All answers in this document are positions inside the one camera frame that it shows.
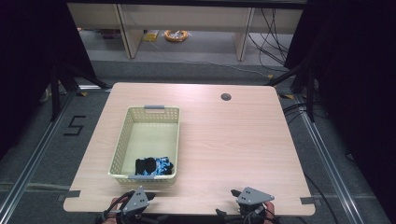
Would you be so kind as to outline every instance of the cloth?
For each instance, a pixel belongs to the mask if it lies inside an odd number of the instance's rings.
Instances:
[[[168,157],[148,157],[137,159],[135,167],[135,175],[171,175],[173,164]]]

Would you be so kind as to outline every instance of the wooden table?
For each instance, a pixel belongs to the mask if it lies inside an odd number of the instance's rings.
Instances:
[[[232,96],[221,99],[223,93]],[[102,212],[113,198],[139,185],[122,185],[110,166],[126,110],[136,105],[180,108],[177,180],[171,187],[145,186],[157,196],[145,213],[238,214],[231,189],[258,189],[275,196],[280,216],[310,216],[313,204],[276,91],[272,87],[117,83],[97,123],[66,198],[69,212]]]

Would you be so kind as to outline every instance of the yellow basket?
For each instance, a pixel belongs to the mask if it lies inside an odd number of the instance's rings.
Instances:
[[[108,174],[120,183],[173,182],[177,173],[180,110],[163,105],[130,107]],[[171,175],[135,175],[135,161],[168,157]]]

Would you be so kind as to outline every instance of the gray floor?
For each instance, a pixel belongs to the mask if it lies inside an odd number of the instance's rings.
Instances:
[[[238,62],[234,54],[232,34],[191,32],[186,41],[169,43],[163,39],[162,33],[160,32],[154,43],[143,42],[136,58],[128,60],[120,39],[104,40],[94,31],[80,32],[97,76],[109,84],[117,81],[157,81],[262,85],[268,80],[269,75],[276,77],[282,74],[261,67],[259,52],[251,41],[247,43],[245,60]],[[262,43],[260,35],[252,36],[257,43]],[[291,35],[280,35],[279,42],[287,47],[291,38]],[[280,58],[278,50],[272,47],[266,49]],[[262,56],[261,60],[265,66],[284,70],[279,63],[268,57]],[[276,90],[280,94],[289,93],[288,86],[291,82],[292,78],[277,85]],[[78,83],[90,84],[83,79],[78,79]],[[8,223],[92,223],[96,214],[65,212],[63,196],[73,181],[108,95],[109,92],[95,91],[89,92],[86,96],[73,98]],[[296,104],[292,99],[281,98],[280,102],[284,108]],[[1,160],[0,200],[7,197],[12,184],[18,180],[26,162],[39,144],[41,136],[50,124],[50,110],[50,101],[44,102],[32,117],[20,143]],[[364,223],[390,223],[361,175],[359,167],[346,158],[347,148],[321,105],[315,106],[315,114],[315,123],[320,135],[353,196]],[[85,116],[84,119],[76,119],[76,123],[84,127],[80,135],[65,136],[65,133],[76,131],[68,127],[74,116]],[[323,192],[339,223],[350,223],[317,147],[305,127],[304,118],[297,110],[293,110],[286,115],[286,119],[290,123],[290,133],[304,172]],[[307,223],[334,223],[324,199],[318,190],[307,182],[315,199],[317,212],[312,217],[304,217],[304,220]],[[302,223],[296,217],[282,217],[280,222]]]

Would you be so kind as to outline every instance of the yellow object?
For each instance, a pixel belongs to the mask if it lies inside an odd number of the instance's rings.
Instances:
[[[268,79],[273,79],[274,78],[274,75],[268,75]]]
[[[85,92],[85,91],[82,91],[82,92],[80,92],[78,95],[79,95],[79,96],[87,96],[87,95],[88,95],[88,93],[87,93],[87,92]]]
[[[170,42],[181,42],[189,36],[189,33],[187,31],[167,30],[163,35],[165,36],[165,39]]]
[[[293,94],[279,94],[279,98],[294,100],[294,95]]]
[[[147,30],[145,34],[143,34],[143,41],[154,42],[157,39],[158,30]]]

